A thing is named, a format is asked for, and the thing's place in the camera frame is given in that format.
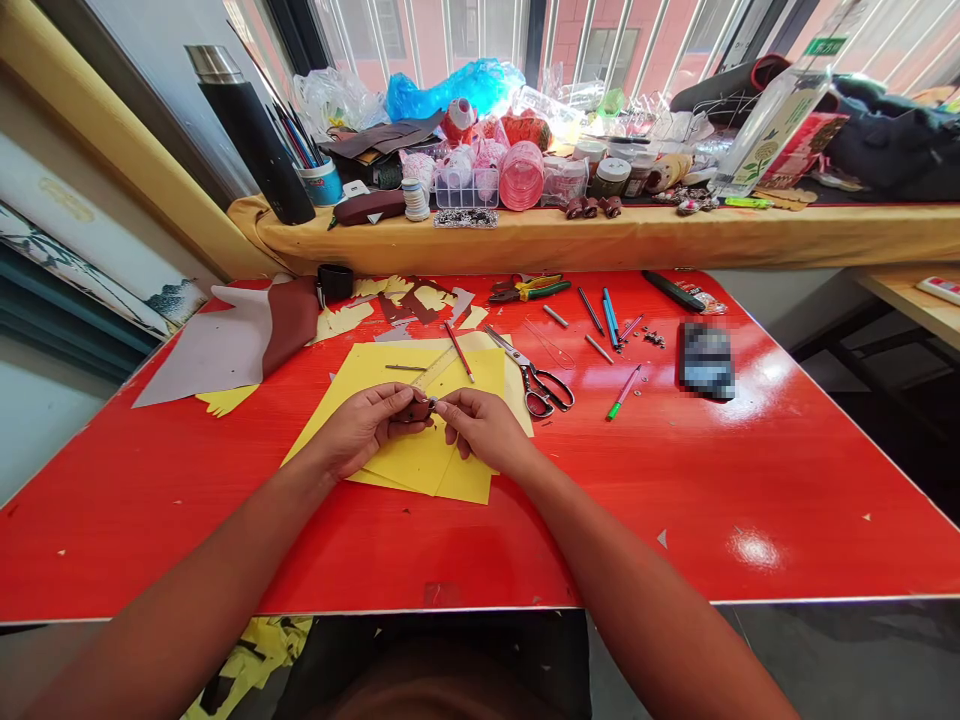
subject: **pen holder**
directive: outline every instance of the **pen holder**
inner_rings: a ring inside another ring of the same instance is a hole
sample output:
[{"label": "pen holder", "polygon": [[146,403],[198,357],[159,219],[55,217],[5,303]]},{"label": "pen holder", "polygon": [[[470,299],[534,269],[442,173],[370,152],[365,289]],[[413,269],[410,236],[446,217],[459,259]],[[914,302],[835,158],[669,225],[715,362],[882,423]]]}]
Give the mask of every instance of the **pen holder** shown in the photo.
[{"label": "pen holder", "polygon": [[310,202],[317,207],[336,205],[343,195],[340,174],[333,160],[327,160],[318,168],[297,168],[297,175],[303,181]]}]

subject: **red tabletop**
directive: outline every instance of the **red tabletop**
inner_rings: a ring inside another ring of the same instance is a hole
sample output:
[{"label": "red tabletop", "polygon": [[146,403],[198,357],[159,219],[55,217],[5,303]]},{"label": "red tabletop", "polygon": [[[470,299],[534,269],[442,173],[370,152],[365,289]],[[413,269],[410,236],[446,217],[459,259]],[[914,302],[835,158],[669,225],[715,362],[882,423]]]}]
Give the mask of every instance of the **red tabletop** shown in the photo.
[{"label": "red tabletop", "polygon": [[[711,601],[960,593],[956,528],[717,282],[682,275],[729,306],[737,397],[726,404],[678,388],[683,312],[639,273],[567,275],[598,312],[607,286],[621,319],[646,313],[642,324],[667,338],[666,350],[631,338],[615,365],[584,341],[597,333],[575,290],[548,301],[566,330],[541,301],[494,306],[492,325],[576,393],[570,412],[536,426],[537,447]],[[478,302],[502,279],[436,278]],[[559,367],[525,318],[576,367]],[[357,330],[305,348],[223,419],[193,398],[130,408],[159,352],[0,513],[0,622],[115,615],[276,470],[329,373],[385,329],[377,309]],[[411,334],[443,331],[414,323]],[[638,363],[642,396],[606,422]],[[531,504],[494,477],[488,506],[341,483],[260,612],[578,602]]]}]

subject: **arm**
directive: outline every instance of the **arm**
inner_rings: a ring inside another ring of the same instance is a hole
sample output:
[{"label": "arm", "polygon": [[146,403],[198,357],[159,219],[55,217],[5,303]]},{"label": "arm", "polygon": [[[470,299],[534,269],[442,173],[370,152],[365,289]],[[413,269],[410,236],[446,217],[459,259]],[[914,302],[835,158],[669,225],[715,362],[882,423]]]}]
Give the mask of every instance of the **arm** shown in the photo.
[{"label": "arm", "polygon": [[213,535],[114,618],[25,718],[179,717],[217,672],[337,481],[386,440],[426,427],[389,420],[413,397],[412,388],[388,383],[347,400]]},{"label": "arm", "polygon": [[544,457],[502,400],[457,390],[437,412],[448,444],[509,475],[536,506],[610,654],[654,717],[799,717],[720,614]]}]

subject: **ruler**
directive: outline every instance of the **ruler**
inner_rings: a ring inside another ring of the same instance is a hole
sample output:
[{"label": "ruler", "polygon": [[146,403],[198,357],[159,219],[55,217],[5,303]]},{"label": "ruler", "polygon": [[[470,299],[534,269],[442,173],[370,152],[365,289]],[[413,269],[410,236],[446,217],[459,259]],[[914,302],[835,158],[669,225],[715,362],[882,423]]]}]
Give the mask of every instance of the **ruler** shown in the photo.
[{"label": "ruler", "polygon": [[458,359],[459,355],[457,355],[457,349],[451,345],[444,351],[443,355],[430,363],[430,367],[420,373],[417,376],[417,379],[410,384],[426,392],[427,388],[430,387],[433,381],[440,377],[443,371],[450,367],[450,365],[452,365]]}]

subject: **thermos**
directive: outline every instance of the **thermos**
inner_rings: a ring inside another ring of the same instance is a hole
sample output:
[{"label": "thermos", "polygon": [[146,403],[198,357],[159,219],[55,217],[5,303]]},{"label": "thermos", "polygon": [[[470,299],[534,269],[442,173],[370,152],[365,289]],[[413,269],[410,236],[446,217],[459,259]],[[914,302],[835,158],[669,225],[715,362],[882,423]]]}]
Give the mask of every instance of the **thermos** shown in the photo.
[{"label": "thermos", "polygon": [[222,45],[185,45],[200,90],[233,141],[260,191],[284,225],[300,225],[316,212],[290,156],[253,86]]}]

